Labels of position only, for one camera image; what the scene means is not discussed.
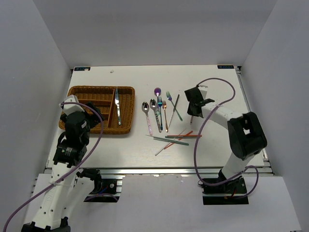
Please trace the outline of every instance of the copper fork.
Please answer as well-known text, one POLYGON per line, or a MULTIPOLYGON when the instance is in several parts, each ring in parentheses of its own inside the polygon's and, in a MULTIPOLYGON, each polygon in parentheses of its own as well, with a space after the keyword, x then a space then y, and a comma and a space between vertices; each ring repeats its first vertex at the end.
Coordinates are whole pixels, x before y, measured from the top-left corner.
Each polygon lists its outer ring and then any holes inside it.
POLYGON ((165 117, 165 131, 168 132, 169 131, 169 127, 168 127, 168 121, 166 119, 166 101, 163 101, 163 110, 164 110, 164 117, 165 117))

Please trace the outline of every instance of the fork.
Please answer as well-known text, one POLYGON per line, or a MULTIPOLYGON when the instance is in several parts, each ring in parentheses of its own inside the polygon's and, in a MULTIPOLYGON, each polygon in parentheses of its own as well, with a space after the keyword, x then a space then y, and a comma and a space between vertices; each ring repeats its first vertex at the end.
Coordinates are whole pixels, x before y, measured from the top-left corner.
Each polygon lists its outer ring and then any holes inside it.
POLYGON ((163 123, 162 123, 162 113, 161 113, 161 106, 162 106, 162 98, 159 97, 159 102, 158 102, 158 105, 160 107, 160 118, 161 118, 161 130, 163 130, 163 123))
POLYGON ((164 110, 164 116, 165 116, 165 131, 168 132, 169 127, 168 127, 168 121, 166 119, 166 101, 163 101, 163 110, 164 110))
POLYGON ((178 115, 180 121, 183 121, 182 117, 181 117, 180 114, 178 113, 178 110, 175 108, 175 105, 174 105, 174 103, 173 103, 173 101, 172 101, 172 96, 170 95, 169 91, 166 92, 166 96, 167 96, 168 100, 172 103, 174 109, 176 110, 176 113, 177 113, 177 115, 178 115))

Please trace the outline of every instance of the brown wicker tray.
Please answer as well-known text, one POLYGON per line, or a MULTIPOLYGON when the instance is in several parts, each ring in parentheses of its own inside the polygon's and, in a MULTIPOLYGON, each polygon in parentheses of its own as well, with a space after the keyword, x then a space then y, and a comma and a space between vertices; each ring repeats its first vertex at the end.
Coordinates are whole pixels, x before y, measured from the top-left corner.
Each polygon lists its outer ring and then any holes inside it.
MULTIPOLYGON (((118 87, 121 125, 118 125, 117 106, 115 105, 116 87, 105 86, 73 86, 68 93, 75 95, 80 103, 92 102, 100 109, 104 116, 104 134, 127 134, 131 130, 135 89, 132 87, 118 87)), ((59 121, 59 127, 64 130, 64 122, 59 121)), ((91 129, 90 133, 100 134, 101 124, 99 123, 91 129)))

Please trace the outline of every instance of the knife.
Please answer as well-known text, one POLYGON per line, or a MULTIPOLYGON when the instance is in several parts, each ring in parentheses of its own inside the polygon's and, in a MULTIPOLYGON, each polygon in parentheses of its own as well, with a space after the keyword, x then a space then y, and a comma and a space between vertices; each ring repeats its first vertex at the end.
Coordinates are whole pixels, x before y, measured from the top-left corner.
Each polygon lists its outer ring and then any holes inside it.
POLYGON ((116 93, 115 93, 115 104, 117 106, 118 125, 121 125, 118 88, 116 88, 116 93))

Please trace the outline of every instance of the black label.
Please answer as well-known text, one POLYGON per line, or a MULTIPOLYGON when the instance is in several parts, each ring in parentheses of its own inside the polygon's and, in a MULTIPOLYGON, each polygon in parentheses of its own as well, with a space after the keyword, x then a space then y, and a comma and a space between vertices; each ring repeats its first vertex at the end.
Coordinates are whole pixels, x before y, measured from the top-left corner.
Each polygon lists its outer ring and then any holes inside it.
POLYGON ((234 69, 233 65, 217 65, 218 69, 234 69))
POLYGON ((90 67, 75 67, 74 71, 90 71, 90 67))

